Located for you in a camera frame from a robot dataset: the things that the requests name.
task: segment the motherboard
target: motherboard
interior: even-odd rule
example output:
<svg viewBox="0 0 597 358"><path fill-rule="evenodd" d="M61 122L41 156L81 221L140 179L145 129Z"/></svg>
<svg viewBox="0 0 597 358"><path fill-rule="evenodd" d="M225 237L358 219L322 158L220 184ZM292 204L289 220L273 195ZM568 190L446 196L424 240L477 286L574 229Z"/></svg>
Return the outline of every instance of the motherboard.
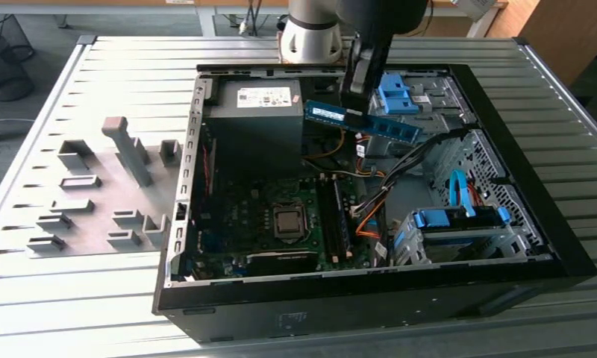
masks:
<svg viewBox="0 0 597 358"><path fill-rule="evenodd" d="M333 197L326 185L336 185ZM221 201L216 214L201 214L208 225L192 260L200 279L369 267L369 242L337 222L358 201L352 177L228 180L218 186Z"/></svg>

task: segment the power connector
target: power connector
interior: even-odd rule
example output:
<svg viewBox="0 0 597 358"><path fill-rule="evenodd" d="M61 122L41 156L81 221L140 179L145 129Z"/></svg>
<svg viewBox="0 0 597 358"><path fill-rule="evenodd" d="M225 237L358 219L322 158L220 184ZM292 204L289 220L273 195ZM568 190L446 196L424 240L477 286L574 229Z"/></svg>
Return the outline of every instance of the power connector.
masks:
<svg viewBox="0 0 597 358"><path fill-rule="evenodd" d="M245 20L242 20L241 24L238 25L238 34L242 36L249 30L249 25Z"/></svg>

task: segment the ram slot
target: ram slot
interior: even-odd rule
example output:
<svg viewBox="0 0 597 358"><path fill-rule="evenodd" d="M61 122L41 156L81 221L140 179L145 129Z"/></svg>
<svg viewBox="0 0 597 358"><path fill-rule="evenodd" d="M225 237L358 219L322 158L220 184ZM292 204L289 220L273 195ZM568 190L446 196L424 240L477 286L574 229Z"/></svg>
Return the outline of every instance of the ram slot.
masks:
<svg viewBox="0 0 597 358"><path fill-rule="evenodd" d="M332 263L338 263L350 256L350 240L336 179L325 176L318 178L316 181L316 197L325 254Z"/></svg>

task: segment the wastebasket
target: wastebasket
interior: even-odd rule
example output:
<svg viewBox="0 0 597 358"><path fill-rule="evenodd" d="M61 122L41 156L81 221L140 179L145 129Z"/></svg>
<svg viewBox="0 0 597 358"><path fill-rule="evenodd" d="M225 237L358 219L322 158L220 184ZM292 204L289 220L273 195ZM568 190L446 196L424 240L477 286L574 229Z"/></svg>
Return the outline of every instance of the wastebasket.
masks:
<svg viewBox="0 0 597 358"><path fill-rule="evenodd" d="M0 101L16 101L33 91L33 82L21 64L13 60L6 39L0 36Z"/></svg>
<svg viewBox="0 0 597 358"><path fill-rule="evenodd" d="M10 53L4 53L2 56L13 57L17 62L25 61L33 56L33 47L13 14L0 13L0 37L10 46Z"/></svg>

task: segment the aluminum extrusion table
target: aluminum extrusion table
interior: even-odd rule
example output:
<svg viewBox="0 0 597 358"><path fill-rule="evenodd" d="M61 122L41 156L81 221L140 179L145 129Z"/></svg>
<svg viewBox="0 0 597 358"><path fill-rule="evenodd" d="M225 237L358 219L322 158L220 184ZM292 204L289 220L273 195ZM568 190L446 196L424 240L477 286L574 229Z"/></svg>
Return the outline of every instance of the aluminum extrusion table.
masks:
<svg viewBox="0 0 597 358"><path fill-rule="evenodd" d="M272 38L85 40L1 183L0 221L22 210L9 203L25 196L21 176L44 154L41 143L84 128L94 100L98 110L121 106L142 113L141 119L129 119L129 128L149 141L186 129L198 63L277 62ZM597 264L597 124L530 47L512 40L396 39L390 62L472 66ZM5 240L0 227L0 245L9 246ZM17 247L1 250L0 357L597 357L597 277L474 321L200 347L164 317L150 314L157 263L156 251L29 259Z"/></svg>

